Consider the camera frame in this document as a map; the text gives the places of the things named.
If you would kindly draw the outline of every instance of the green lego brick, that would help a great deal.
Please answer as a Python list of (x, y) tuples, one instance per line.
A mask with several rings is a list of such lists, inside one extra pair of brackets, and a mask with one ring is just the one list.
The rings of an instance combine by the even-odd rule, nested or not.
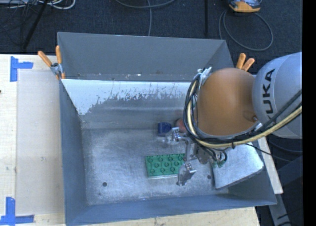
[(147, 175), (149, 178), (177, 175), (184, 163), (183, 154), (155, 155), (146, 157)]

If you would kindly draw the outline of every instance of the bin floor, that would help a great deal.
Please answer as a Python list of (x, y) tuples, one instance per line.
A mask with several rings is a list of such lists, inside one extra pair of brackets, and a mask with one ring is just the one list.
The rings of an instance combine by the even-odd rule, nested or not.
[(154, 129), (82, 129), (86, 195), (89, 205), (227, 193), (214, 189), (209, 164), (197, 160), (197, 172), (185, 186), (177, 175), (149, 178), (146, 157), (180, 154), (185, 144), (164, 147)]

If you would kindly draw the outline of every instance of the blue object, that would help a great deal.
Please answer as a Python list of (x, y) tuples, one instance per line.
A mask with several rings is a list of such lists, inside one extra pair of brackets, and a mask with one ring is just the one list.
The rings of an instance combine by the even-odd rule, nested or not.
[(32, 67), (32, 62), (19, 63), (17, 58), (11, 56), (10, 82), (18, 80), (18, 69), (32, 69)]
[(5, 199), (5, 216), (1, 216), (0, 225), (15, 226), (15, 224), (32, 223), (34, 215), (31, 216), (15, 216), (15, 199), (7, 197)]
[(169, 122), (158, 123), (158, 136), (165, 136), (172, 129), (172, 125)]

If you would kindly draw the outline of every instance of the wooden table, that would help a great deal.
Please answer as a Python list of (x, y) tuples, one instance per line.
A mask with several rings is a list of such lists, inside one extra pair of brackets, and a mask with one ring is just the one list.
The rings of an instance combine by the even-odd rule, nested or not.
[[(10, 82), (10, 58), (32, 62)], [(56, 56), (49, 56), (55, 63)], [(58, 81), (37, 55), (0, 54), (0, 215), (5, 198), (16, 216), (35, 215), (27, 225), (65, 225)], [(266, 139), (260, 148), (269, 151)], [(283, 193), (276, 168), (264, 154), (275, 194)], [(254, 207), (107, 223), (104, 226), (258, 226)]]

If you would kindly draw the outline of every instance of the blue tape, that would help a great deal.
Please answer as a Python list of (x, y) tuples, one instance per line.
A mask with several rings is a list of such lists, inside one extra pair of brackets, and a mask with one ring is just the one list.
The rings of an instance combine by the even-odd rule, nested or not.
[(34, 215), (15, 216), (15, 199), (7, 197), (5, 202), (5, 216), (1, 216), (0, 225), (15, 226), (15, 224), (28, 224), (34, 221)]
[(17, 58), (11, 56), (10, 82), (18, 80), (18, 69), (32, 69), (32, 67), (32, 62), (19, 63)]

